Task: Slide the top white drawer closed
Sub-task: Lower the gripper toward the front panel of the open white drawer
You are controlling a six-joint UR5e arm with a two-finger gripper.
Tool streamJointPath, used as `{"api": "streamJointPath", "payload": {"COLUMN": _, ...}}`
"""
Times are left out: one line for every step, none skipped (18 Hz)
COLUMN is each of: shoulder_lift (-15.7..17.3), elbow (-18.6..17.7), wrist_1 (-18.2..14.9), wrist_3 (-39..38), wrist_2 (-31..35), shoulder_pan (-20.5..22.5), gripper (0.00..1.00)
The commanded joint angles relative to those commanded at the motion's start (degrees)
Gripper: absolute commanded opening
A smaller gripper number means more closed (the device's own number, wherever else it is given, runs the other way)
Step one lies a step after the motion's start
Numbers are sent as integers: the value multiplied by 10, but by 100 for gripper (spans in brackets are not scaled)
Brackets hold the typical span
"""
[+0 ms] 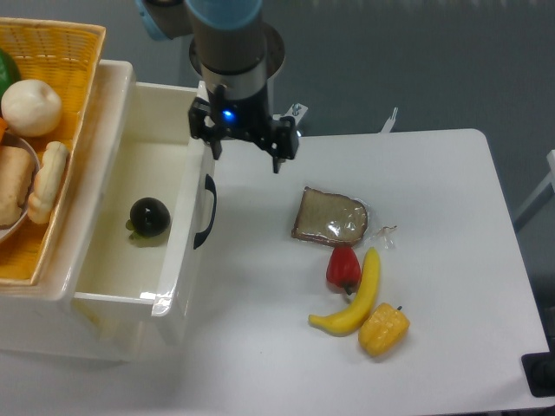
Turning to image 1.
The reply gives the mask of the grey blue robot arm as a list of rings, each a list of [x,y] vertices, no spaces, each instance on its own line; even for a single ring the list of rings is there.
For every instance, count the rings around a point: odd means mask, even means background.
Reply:
[[[204,87],[188,111],[194,139],[218,159],[223,140],[251,142],[273,171],[295,158],[293,115],[273,112],[273,81],[284,63],[281,35],[264,22],[260,1],[138,1],[148,34],[158,41],[191,36],[189,59]]]

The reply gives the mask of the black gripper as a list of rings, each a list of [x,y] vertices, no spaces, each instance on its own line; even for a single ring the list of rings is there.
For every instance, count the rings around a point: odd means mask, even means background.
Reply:
[[[203,140],[214,160],[221,156],[222,140],[251,142],[270,154],[272,171],[278,174],[280,159],[296,156],[299,138],[293,117],[273,119],[264,72],[202,75],[208,99],[197,96],[188,110],[191,137]]]

